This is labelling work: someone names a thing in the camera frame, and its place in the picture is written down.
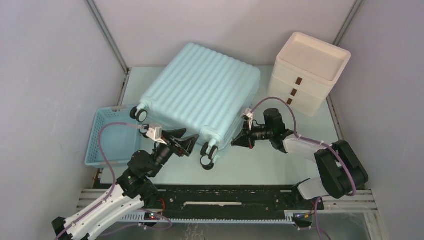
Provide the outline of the light blue ribbed suitcase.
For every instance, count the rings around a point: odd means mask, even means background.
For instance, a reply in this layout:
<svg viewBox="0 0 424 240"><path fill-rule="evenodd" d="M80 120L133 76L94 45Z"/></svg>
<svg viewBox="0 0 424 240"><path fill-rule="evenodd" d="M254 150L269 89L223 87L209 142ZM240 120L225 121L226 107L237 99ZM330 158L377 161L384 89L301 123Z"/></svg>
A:
<svg viewBox="0 0 424 240"><path fill-rule="evenodd" d="M200 163L210 170L240 133L260 86L261 71L250 64L188 43L141 95L130 117L164 129L197 134Z"/></svg>

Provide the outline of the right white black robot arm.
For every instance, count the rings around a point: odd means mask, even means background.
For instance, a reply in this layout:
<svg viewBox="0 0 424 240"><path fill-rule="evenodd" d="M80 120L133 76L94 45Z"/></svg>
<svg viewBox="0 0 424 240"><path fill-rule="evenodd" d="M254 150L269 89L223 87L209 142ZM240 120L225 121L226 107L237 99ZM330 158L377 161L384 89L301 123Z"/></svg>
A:
<svg viewBox="0 0 424 240"><path fill-rule="evenodd" d="M347 141L326 145L296 136L286 128L276 108L266 109L263 116L264 123L253 126L246 119L231 145L252 149L257 141L270 141L277 151L316 163L319 176L301 181L292 189L290 201L295 208L304 209L317 197L340 199L368 182L368 173Z"/></svg>

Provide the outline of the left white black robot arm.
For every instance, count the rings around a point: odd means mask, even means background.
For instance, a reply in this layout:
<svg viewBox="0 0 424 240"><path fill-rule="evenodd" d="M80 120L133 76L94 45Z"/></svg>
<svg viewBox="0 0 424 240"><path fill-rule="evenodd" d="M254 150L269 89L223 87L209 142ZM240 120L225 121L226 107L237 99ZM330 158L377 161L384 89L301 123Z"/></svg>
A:
<svg viewBox="0 0 424 240"><path fill-rule="evenodd" d="M185 128L161 131L159 144L152 153L136 151L127 169L101 197L71 217L57 217L52 221L55 238L95 240L127 214L156 206L159 192L151 179L173 155L190 156L200 137L198 134L185 136L186 132Z"/></svg>

